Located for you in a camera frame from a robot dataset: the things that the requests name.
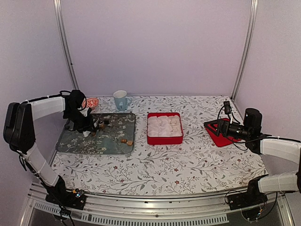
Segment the metal frame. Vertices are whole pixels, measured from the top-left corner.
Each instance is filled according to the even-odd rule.
[[[62,42],[62,47],[68,66],[70,79],[74,89],[79,85],[74,73],[73,63],[67,43],[61,1],[54,0],[55,15]],[[239,66],[238,76],[232,91],[231,99],[235,105],[238,89],[242,81],[247,56],[251,46],[253,30],[255,26],[258,0],[252,0],[247,37],[242,59]],[[50,162],[52,162],[56,151],[54,150]],[[87,203],[84,210],[72,210],[72,217],[75,220],[90,222],[101,225],[151,225],[153,226],[177,226],[197,225],[197,221],[204,222],[201,225],[215,225],[219,219],[226,223],[227,213],[240,211],[230,210],[224,202],[227,191],[212,192],[205,194],[191,195],[165,195],[165,196],[127,196],[112,194],[91,194],[87,193]],[[21,219],[21,226],[28,226],[33,209],[43,210],[52,214],[58,214],[58,206],[45,201],[46,190],[39,184],[33,182],[26,198],[26,207]],[[273,202],[275,194],[268,194],[269,202]],[[279,211],[285,226],[294,226],[293,218],[285,195],[278,197]]]
[[[246,66],[246,61],[247,61],[248,54],[249,54],[249,49],[250,49],[250,46],[251,46],[253,31],[254,31],[254,27],[255,27],[257,6],[258,6],[258,0],[252,0],[250,18],[249,18],[249,26],[248,26],[246,42],[245,42],[245,48],[244,48],[244,52],[243,52],[243,55],[242,55],[242,58],[241,58],[241,61],[240,61],[238,75],[237,75],[237,78],[236,78],[236,81],[235,81],[235,84],[234,84],[234,88],[233,88],[233,91],[232,91],[232,95],[231,95],[231,99],[233,100],[233,102],[235,102],[235,100],[236,100],[236,97],[238,95],[239,86],[240,86],[241,80],[243,78],[243,74],[244,74],[244,70],[245,70],[245,66]]]
[[[27,206],[21,226],[28,226],[34,208],[59,216],[59,207],[45,201],[46,190],[33,183],[27,197]],[[165,196],[119,196],[87,193],[84,210],[72,210],[74,220],[102,226],[189,226],[227,223],[230,210],[224,202],[224,192]],[[268,194],[270,203],[275,193]],[[278,206],[284,226],[294,226],[284,194],[278,196]]]
[[[63,47],[66,63],[67,63],[67,66],[68,66],[70,79],[71,79],[73,88],[74,89],[79,89],[79,85],[78,85],[77,79],[75,77],[75,72],[74,72],[74,69],[73,69],[73,63],[72,63],[72,60],[71,60],[71,55],[70,55],[70,51],[69,51],[69,47],[68,47],[65,26],[64,26],[64,23],[63,23],[61,0],[54,0],[54,5],[55,5],[55,16],[56,16],[57,26],[58,26],[58,30],[59,30],[60,37],[61,37],[62,47]]]

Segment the green floral tray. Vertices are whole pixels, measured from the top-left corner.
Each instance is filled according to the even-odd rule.
[[[133,113],[100,113],[93,114],[95,119],[108,120],[109,125],[101,129],[96,136],[84,137],[77,131],[64,129],[56,144],[58,152],[77,154],[129,154],[134,145],[121,143],[121,139],[134,141],[135,114]]]

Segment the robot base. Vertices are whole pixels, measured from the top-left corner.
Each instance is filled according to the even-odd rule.
[[[74,208],[77,210],[83,210],[86,204],[87,197],[83,194],[81,197],[76,197],[76,194],[71,193],[67,195],[63,202],[58,203],[57,199],[53,198],[52,195],[47,194],[45,200],[54,204],[62,204],[65,207]]]
[[[267,202],[268,198],[265,194],[259,193],[256,196],[251,196],[247,192],[232,194],[227,196],[230,210],[237,210],[249,206],[258,205]]]

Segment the light purple wall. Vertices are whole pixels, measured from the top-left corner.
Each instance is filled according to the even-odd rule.
[[[22,102],[71,89],[56,25],[47,1],[0,2],[0,133],[10,102]],[[38,146],[49,157],[62,129],[61,115],[36,121]],[[18,155],[0,138],[0,225],[16,226],[32,181]]]
[[[89,96],[230,95],[250,0],[64,0],[80,88]]]
[[[243,113],[254,107],[263,115],[262,130],[301,139],[301,1],[259,1],[250,55],[236,100]],[[297,165],[265,157],[268,172],[296,170]],[[289,195],[300,225],[301,194]]]

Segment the table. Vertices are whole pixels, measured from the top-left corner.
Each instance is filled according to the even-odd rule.
[[[82,155],[56,153],[52,168],[68,188],[121,195],[175,195],[217,192],[246,186],[266,174],[261,157],[234,145],[218,148],[204,129],[214,120],[222,96],[131,97],[127,112],[136,114],[131,154]],[[112,97],[100,97],[95,113],[116,112]],[[232,104],[234,115],[241,120]],[[184,130],[181,145],[147,144],[147,114],[179,112]]]

